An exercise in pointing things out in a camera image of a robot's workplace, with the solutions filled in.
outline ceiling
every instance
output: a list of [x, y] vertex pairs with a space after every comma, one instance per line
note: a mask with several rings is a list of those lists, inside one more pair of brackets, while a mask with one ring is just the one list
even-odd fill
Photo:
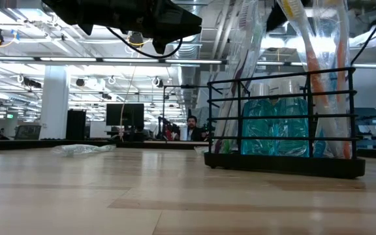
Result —
[[[95, 26], [91, 36], [79, 27], [65, 24], [53, 12], [43, 7], [38, 0], [0, 0], [0, 29], [3, 30], [4, 44], [0, 47], [0, 56], [27, 57], [118, 57], [143, 58], [128, 46], [115, 38], [104, 27]], [[235, 0], [186, 0], [175, 1], [183, 8], [199, 15], [203, 19], [202, 32], [195, 37], [185, 38], [178, 59], [226, 59], [230, 43], [223, 43], [225, 30], [216, 42], [220, 22], [225, 28], [235, 29], [234, 23], [229, 27], [232, 15], [236, 19], [239, 7]], [[224, 4], [229, 2], [227, 15], [223, 17]], [[259, 1], [260, 13], [265, 18], [271, 11], [273, 1]], [[376, 2], [349, 1], [349, 19], [351, 24], [351, 56], [354, 56], [368, 37], [368, 23], [376, 19]], [[230, 30], [227, 39], [233, 36]], [[296, 33], [289, 24], [266, 35], [262, 42], [261, 59], [267, 61], [299, 61], [293, 43]], [[155, 50], [146, 39], [142, 47], [144, 52], [155, 54]], [[213, 47], [218, 45], [213, 56]], [[166, 54], [171, 52], [177, 42], [169, 44]], [[376, 36], [368, 45], [358, 63], [376, 63]], [[0, 61], [0, 115], [5, 112], [19, 112], [20, 118], [33, 121], [39, 118], [41, 108], [41, 89], [31, 89], [22, 85], [24, 78], [32, 79], [44, 86], [45, 62], [40, 63], [5, 63]], [[155, 121], [162, 114], [163, 88], [154, 85], [155, 79], [165, 85], [200, 84], [199, 73], [205, 66], [192, 65], [138, 65], [120, 64], [85, 64], [67, 65], [71, 78], [69, 107], [86, 109], [89, 120], [102, 120], [108, 102], [144, 102], [145, 120]], [[278, 72], [288, 72], [284, 68]], [[76, 85], [77, 79], [84, 79], [85, 86]], [[109, 93], [111, 100], [103, 99], [99, 93]], [[174, 122], [183, 122], [187, 109], [195, 107], [196, 89], [168, 88], [169, 99], [166, 101], [165, 117]]]

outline pipe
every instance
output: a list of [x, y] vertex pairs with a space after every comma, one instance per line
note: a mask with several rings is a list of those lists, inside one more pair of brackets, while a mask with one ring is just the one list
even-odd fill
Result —
[[223, 52], [226, 47], [228, 35], [230, 34], [230, 30], [232, 29], [234, 19], [236, 18], [236, 15], [237, 15], [237, 12], [241, 3], [242, 3], [242, 0], [236, 0], [233, 6], [232, 14], [230, 15], [230, 19], [228, 20], [228, 25], [226, 27], [225, 34], [223, 36], [223, 41], [221, 42], [222, 45], [220, 46], [220, 50], [219, 50], [219, 53], [217, 54], [217, 58], [221, 58], [221, 56], [223, 55]]
[[[0, 92], [6, 93], [35, 93], [35, 94], [42, 94], [43, 90], [13, 90], [13, 89], [0, 89]], [[81, 94], [81, 95], [100, 95], [104, 94], [113, 94], [113, 95], [125, 95], [127, 92], [125, 91], [69, 91], [70, 94]], [[158, 92], [130, 92], [129, 95], [160, 95], [162, 93]]]
[[219, 42], [220, 42], [220, 38], [221, 38], [221, 33], [223, 32], [223, 28], [224, 28], [225, 23], [226, 23], [226, 17], [227, 17], [229, 4], [230, 4], [230, 0], [226, 0], [224, 5], [223, 5], [223, 11], [221, 12], [221, 21], [220, 21], [219, 27], [217, 29], [217, 34], [215, 35], [213, 51], [211, 53], [210, 59], [214, 59], [215, 53], [217, 52], [217, 48], [219, 46]]
[[[201, 7], [195, 7], [195, 6], [182, 6], [185, 10], [188, 10], [190, 13], [199, 15]], [[200, 35], [193, 35], [190, 37], [185, 38], [187, 42], [193, 42], [198, 43], [200, 41]], [[176, 53], [176, 57], [178, 59], [197, 59], [199, 55], [200, 48], [198, 46], [190, 45], [190, 44], [183, 44], [181, 48]], [[181, 67], [180, 68], [181, 74], [178, 73], [178, 81], [180, 82], [180, 85], [195, 85], [195, 67]], [[181, 91], [181, 99], [184, 102], [191, 102], [192, 99], [192, 93], [185, 92], [184, 90]]]

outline plastic wrap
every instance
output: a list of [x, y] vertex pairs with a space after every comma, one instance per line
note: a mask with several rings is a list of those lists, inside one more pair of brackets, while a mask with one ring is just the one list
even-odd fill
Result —
[[[252, 84], [251, 96], [269, 95], [266, 84]], [[269, 99], [247, 101], [243, 108], [243, 117], [273, 116], [274, 107]], [[274, 136], [273, 119], [244, 119], [243, 136]], [[273, 155], [274, 140], [242, 140], [242, 154]]]
[[204, 153], [208, 152], [208, 147], [194, 147], [194, 150], [198, 156], [203, 156]]
[[[281, 95], [300, 92], [298, 82], [284, 80], [279, 85]], [[307, 101], [301, 97], [280, 98], [274, 106], [276, 116], [307, 115]], [[307, 118], [283, 118], [275, 123], [276, 137], [308, 137]], [[274, 152], [279, 156], [309, 157], [307, 140], [276, 140]]]
[[[315, 45], [322, 39], [314, 37], [301, 0], [277, 0], [277, 2], [283, 9], [291, 26], [297, 32], [301, 44], [304, 44], [304, 50], [300, 48], [301, 44], [297, 46], [300, 60], [304, 63], [304, 69], [309, 71], [328, 69], [328, 64], [323, 61], [322, 49], [324, 46], [322, 44]], [[332, 89], [329, 74], [312, 74], [310, 80], [312, 92], [325, 92]], [[336, 97], [330, 99], [325, 95], [316, 96], [313, 99], [319, 114], [337, 114]], [[324, 118], [319, 121], [326, 136], [339, 136], [336, 119]], [[328, 145], [335, 157], [343, 156], [343, 145], [341, 142], [329, 141]]]
[[53, 153], [64, 157], [72, 157], [74, 155], [85, 153], [102, 153], [115, 150], [116, 146], [106, 145], [103, 147], [92, 146], [87, 144], [72, 144], [67, 146], [56, 146], [52, 149]]
[[[328, 68], [343, 68], [350, 66], [349, 61], [349, 19], [347, 16], [347, 4], [344, 0], [318, 0], [313, 3], [314, 23], [316, 34], [319, 38], [328, 39], [327, 50], [322, 52], [322, 59]], [[332, 90], [341, 91], [347, 89], [347, 71], [335, 72], [330, 75], [332, 79]], [[337, 112], [346, 114], [349, 103], [346, 94], [336, 95]], [[339, 126], [338, 137], [349, 136], [348, 118], [340, 117], [336, 119]], [[350, 142], [342, 142], [343, 154], [336, 155], [339, 158], [351, 158]], [[326, 149], [325, 157], [332, 157]]]
[[[230, 43], [228, 78], [237, 80], [253, 75], [259, 58], [262, 36], [265, 32], [264, 25], [259, 15], [258, 1], [245, 0], [239, 14], [238, 27]], [[225, 93], [225, 98], [233, 98], [237, 95], [237, 83], [232, 83], [228, 92]], [[237, 111], [237, 102], [225, 101], [220, 107], [219, 117], [236, 117], [238, 115]], [[218, 121], [215, 135], [235, 136], [236, 131], [237, 121]], [[236, 148], [233, 140], [216, 140], [214, 146], [216, 153], [228, 153]]]

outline plastic bottle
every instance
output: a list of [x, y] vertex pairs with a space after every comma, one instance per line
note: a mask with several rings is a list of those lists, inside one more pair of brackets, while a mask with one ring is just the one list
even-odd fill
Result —
[[[269, 95], [269, 86], [253, 84], [251, 96]], [[274, 107], [269, 99], [252, 100], [245, 103], [244, 117], [273, 116]], [[243, 136], [273, 136], [272, 119], [245, 119], [243, 121]], [[271, 155], [273, 140], [242, 140], [242, 154]]]
[[[297, 94], [300, 92], [298, 82], [284, 80], [279, 86], [279, 94]], [[281, 98], [275, 104], [275, 115], [307, 115], [307, 101], [301, 97]], [[275, 125], [277, 137], [308, 137], [308, 119], [277, 119]], [[279, 156], [308, 157], [307, 140], [276, 140], [274, 151]]]

